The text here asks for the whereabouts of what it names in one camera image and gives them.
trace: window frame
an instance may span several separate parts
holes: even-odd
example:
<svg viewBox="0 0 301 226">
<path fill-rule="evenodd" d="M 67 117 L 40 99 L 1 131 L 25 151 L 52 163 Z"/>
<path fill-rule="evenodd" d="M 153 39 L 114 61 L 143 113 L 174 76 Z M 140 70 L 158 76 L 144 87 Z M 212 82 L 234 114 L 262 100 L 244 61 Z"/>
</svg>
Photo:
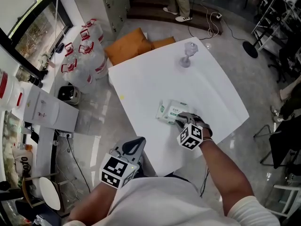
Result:
<svg viewBox="0 0 301 226">
<path fill-rule="evenodd" d="M 16 29 L 15 33 L 12 35 L 11 38 L 9 38 L 0 28 L 0 45 L 6 50 L 19 64 L 20 66 L 29 72 L 32 76 L 42 80 L 45 76 L 45 73 L 43 71 L 40 71 L 35 66 L 33 66 L 26 58 L 24 58 L 17 50 L 16 46 L 21 40 L 21 38 L 26 33 L 27 29 L 31 26 L 31 24 L 34 22 L 34 20 L 44 11 L 44 9 L 50 5 L 53 4 L 54 7 L 56 7 L 56 0 L 42 0 L 31 12 L 28 14 L 28 16 L 22 21 L 22 23 L 19 25 L 19 27 Z M 57 13 L 61 17 L 62 21 L 65 24 L 65 27 L 63 28 L 63 31 L 59 34 L 59 36 L 56 38 L 54 44 L 52 45 L 49 53 L 52 56 L 54 53 L 54 48 L 60 44 L 60 42 L 63 39 L 63 34 L 66 34 L 70 28 L 73 27 L 73 24 L 63 7 L 63 4 L 60 0 L 58 0 L 58 6 L 57 6 Z"/>
</svg>

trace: power strip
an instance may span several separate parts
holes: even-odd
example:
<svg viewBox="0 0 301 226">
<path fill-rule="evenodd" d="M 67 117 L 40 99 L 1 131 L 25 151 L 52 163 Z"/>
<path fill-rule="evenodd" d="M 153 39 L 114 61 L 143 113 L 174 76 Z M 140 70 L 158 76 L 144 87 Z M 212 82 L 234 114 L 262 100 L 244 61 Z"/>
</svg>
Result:
<svg viewBox="0 0 301 226">
<path fill-rule="evenodd" d="M 73 138 L 73 134 L 72 133 L 68 133 L 68 132 L 61 132 L 60 137 Z"/>
</svg>

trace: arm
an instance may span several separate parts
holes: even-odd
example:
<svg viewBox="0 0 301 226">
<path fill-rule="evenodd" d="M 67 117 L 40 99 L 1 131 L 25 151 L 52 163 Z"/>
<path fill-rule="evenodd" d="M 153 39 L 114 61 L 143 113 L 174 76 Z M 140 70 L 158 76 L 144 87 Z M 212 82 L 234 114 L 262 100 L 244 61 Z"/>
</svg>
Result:
<svg viewBox="0 0 301 226">
<path fill-rule="evenodd" d="M 72 209 L 68 221 L 80 221 L 91 226 L 107 217 L 117 189 L 100 183 L 82 202 Z"/>
<path fill-rule="evenodd" d="M 203 128 L 204 137 L 210 137 Z M 251 185 L 238 166 L 213 142 L 205 141 L 200 145 L 211 178 L 222 196 L 225 216 L 239 200 L 254 196 Z"/>
</svg>

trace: white shirt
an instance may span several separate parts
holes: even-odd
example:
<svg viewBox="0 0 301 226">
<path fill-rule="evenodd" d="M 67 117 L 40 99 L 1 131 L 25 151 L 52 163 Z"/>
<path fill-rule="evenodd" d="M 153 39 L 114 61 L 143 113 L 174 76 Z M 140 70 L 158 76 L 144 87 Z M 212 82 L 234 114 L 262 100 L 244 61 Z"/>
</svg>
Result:
<svg viewBox="0 0 301 226">
<path fill-rule="evenodd" d="M 106 218 L 94 226 L 280 226 L 249 196 L 221 216 L 200 198 L 193 184 L 178 178 L 137 178 L 116 193 Z M 85 226 L 72 221 L 65 226 Z"/>
</svg>

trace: glove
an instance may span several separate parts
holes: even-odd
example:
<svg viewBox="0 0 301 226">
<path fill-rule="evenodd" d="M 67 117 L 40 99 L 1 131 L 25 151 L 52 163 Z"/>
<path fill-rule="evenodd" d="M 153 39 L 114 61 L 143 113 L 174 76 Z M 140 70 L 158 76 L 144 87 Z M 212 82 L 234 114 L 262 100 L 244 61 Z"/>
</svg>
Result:
<svg viewBox="0 0 301 226">
<path fill-rule="evenodd" d="M 190 124 L 192 123 L 195 126 L 201 126 L 203 128 L 208 129 L 210 136 L 212 137 L 213 133 L 210 128 L 210 126 L 202 120 L 201 117 L 198 115 L 189 113 L 189 112 L 182 112 L 178 114 L 179 119 L 177 119 L 175 122 L 180 130 L 180 132 L 183 131 L 185 124 Z"/>
</svg>

